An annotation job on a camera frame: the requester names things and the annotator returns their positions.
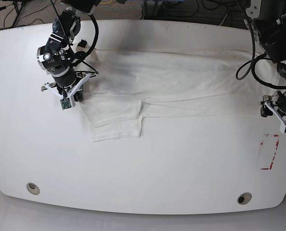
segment white towel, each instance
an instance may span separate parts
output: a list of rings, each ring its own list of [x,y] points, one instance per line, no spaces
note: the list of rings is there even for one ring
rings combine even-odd
[[[139,137],[144,117],[259,116],[262,96],[273,92],[251,75],[235,79],[237,68],[251,59],[244,51],[97,51],[97,58],[100,74],[84,85],[82,104],[93,141]],[[256,72],[279,83],[268,61],[260,61]]]

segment floor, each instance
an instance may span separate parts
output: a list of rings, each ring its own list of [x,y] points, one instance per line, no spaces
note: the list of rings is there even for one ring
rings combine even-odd
[[[65,8],[64,5],[60,3],[61,0],[56,0],[56,8],[58,12],[62,12]],[[113,0],[109,4],[100,4],[97,7],[94,16],[96,19],[140,19],[142,16],[141,1],[139,0],[128,0],[126,4],[121,5],[116,0]],[[207,10],[202,6],[202,2],[206,8],[214,10]],[[8,6],[11,1],[1,1],[1,6]],[[55,13],[53,8],[49,5],[47,8],[41,10],[50,4],[49,0],[32,0],[27,3],[25,8],[21,13],[21,17],[18,25],[36,25],[44,23],[52,23],[55,19]],[[223,5],[217,5],[216,3],[207,0],[185,0],[184,2],[177,1],[166,1],[162,3],[160,11],[157,16],[153,19],[157,20],[173,20],[173,21],[185,21],[185,22],[195,22],[195,23],[205,23],[219,25],[228,11],[238,11],[237,6],[229,7]],[[15,18],[15,10],[13,6],[10,5],[6,10],[0,11],[0,28],[8,27],[12,25]],[[89,17],[83,16],[82,20],[89,20]],[[223,24],[224,26],[233,26],[238,28],[245,28],[243,22],[243,16],[238,12],[231,13]]]

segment white tabletop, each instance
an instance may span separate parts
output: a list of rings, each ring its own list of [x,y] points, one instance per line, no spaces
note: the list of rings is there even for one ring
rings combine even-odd
[[[165,21],[99,21],[96,48],[192,53],[251,49],[248,31]],[[51,25],[0,31],[0,190],[74,208],[140,214],[200,214],[277,206],[286,193],[286,135],[270,171],[258,167],[264,134],[276,118],[146,119],[141,138],[91,142],[80,107],[62,111],[40,92],[52,81],[36,51]],[[93,38],[83,22],[76,41]],[[26,184],[40,187],[31,195]],[[252,193],[239,205],[242,193]]]

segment metal grommet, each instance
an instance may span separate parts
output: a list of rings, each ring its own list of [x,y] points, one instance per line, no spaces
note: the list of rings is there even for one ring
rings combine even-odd
[[[251,193],[249,192],[243,193],[238,197],[237,203],[239,203],[240,205],[246,205],[249,203],[251,198],[252,198]]]
[[[38,195],[40,193],[39,187],[34,183],[27,183],[26,188],[33,195]]]

